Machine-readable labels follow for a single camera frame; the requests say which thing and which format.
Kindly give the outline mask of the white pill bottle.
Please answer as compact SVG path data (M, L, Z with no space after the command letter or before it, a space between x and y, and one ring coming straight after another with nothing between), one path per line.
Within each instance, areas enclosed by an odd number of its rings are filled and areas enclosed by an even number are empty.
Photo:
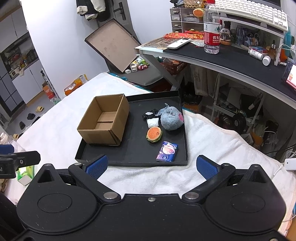
M256 51L255 49L249 49L248 53L251 57L254 57L257 60L262 61L264 58L264 55L258 51Z

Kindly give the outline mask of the white remote control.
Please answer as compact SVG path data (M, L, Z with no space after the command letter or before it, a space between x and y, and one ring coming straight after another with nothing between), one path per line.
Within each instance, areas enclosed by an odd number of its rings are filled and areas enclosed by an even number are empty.
M175 49L178 49L178 48L190 43L191 41L192 41L192 39L178 39L177 41L168 45L167 48L175 50Z

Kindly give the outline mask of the brown cardboard box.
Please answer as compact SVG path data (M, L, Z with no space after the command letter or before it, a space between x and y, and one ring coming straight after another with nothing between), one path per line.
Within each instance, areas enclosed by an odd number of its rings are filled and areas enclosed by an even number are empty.
M77 130L88 144L117 146L121 143L129 111L124 94L96 96Z

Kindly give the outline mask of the white keyboard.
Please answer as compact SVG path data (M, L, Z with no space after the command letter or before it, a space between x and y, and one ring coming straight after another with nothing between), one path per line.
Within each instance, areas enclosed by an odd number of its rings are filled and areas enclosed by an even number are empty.
M288 32L287 14L281 9L256 1L215 1L218 12L259 23L264 28Z

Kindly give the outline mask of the red plastic basket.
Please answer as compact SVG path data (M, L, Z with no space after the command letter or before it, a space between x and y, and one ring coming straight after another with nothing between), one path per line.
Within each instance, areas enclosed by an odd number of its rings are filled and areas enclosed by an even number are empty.
M170 61L170 62L168 62L168 61L162 62L161 65L171 75L177 75L187 66L187 63L182 62L182 61L173 60L173 61Z

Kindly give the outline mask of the pink small toy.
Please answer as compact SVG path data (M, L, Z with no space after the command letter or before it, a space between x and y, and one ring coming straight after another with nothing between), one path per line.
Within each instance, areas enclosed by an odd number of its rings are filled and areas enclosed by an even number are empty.
M147 68L148 68L147 65L144 65L144 64L140 64L140 65L138 65L138 70L145 70L145 69L147 69Z

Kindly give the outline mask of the white monitor riser shelf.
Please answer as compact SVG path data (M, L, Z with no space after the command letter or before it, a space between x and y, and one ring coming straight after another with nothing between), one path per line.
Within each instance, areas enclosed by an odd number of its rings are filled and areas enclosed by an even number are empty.
M275 56L275 60L274 60L274 65L275 66L278 65L278 62L280 60L280 53L281 53L283 41L284 41L285 34L286 34L285 31L274 28L266 23L253 21L251 19L243 18L240 16L227 15L225 13L220 13L220 20L230 21L230 22L236 23L240 26L243 26L245 28L249 28L252 30L258 29L258 30L261 30L262 32L267 32L267 33L270 33L271 35L276 36L276 38L278 38L279 40L275 43L277 46L277 51L276 51L276 56Z

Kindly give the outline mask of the large black framed board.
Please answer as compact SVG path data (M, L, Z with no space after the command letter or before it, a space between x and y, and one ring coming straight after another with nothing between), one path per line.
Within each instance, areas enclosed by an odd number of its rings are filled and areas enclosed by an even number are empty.
M140 42L117 20L112 19L85 38L85 42L121 73L136 59Z

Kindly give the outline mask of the blue tissue packet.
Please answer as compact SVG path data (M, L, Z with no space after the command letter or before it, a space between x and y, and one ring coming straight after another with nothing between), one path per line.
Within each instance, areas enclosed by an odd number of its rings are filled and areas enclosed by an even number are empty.
M178 150L178 145L163 141L160 151L156 157L158 162L173 162Z

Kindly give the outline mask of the orange plush on organizer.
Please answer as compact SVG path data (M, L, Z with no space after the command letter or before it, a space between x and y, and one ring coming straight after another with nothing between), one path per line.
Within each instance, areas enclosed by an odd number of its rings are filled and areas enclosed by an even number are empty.
M202 18L204 16L204 9L202 8L196 8L193 10L193 15L197 18Z

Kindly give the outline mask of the grey drawer organizer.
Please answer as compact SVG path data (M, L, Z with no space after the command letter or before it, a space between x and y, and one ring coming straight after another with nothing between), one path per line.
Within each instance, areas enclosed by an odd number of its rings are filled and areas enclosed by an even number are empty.
M193 14L194 8L171 8L171 28L173 33L185 33L186 31L203 32L203 18Z

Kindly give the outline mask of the white soft pad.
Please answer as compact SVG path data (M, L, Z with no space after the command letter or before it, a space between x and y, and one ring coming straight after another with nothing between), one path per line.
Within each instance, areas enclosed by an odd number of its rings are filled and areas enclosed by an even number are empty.
M147 119L148 128L159 127L159 118Z

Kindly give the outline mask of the black small fan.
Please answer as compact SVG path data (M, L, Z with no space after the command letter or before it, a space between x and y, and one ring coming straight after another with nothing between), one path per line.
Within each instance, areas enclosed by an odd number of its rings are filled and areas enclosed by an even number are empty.
M233 129L239 133L242 134L246 128L246 118L242 113L236 113L232 117L232 127Z

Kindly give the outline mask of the grey plush mouse toy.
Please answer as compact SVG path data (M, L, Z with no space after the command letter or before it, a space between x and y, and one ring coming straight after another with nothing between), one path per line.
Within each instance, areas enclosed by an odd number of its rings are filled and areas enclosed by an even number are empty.
M156 116L160 118L162 127L167 131L174 131L184 124L182 113L174 106L165 103L165 107L160 109Z

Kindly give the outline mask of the plush hamburger toy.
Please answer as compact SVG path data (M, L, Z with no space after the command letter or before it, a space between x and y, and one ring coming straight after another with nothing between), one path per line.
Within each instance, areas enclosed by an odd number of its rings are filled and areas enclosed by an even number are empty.
M151 143L158 142L162 137L162 130L160 127L153 126L147 131L147 140Z

